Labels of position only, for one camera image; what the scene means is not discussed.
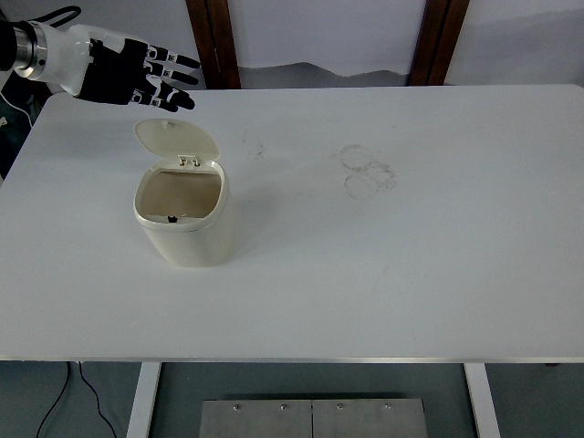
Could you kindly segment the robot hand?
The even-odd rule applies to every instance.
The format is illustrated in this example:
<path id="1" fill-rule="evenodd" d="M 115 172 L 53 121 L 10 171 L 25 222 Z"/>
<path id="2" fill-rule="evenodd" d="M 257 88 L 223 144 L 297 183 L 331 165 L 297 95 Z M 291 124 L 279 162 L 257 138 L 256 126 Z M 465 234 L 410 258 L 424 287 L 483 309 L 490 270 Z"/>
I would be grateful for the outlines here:
<path id="1" fill-rule="evenodd" d="M 44 64 L 38 80 L 58 84 L 85 101 L 136 103 L 169 112 L 195 107 L 193 98 L 172 83 L 196 85 L 196 76 L 175 68 L 196 70 L 201 67 L 198 60 L 94 26 L 61 31 L 42 25 L 40 29 L 47 47 L 40 58 Z"/>

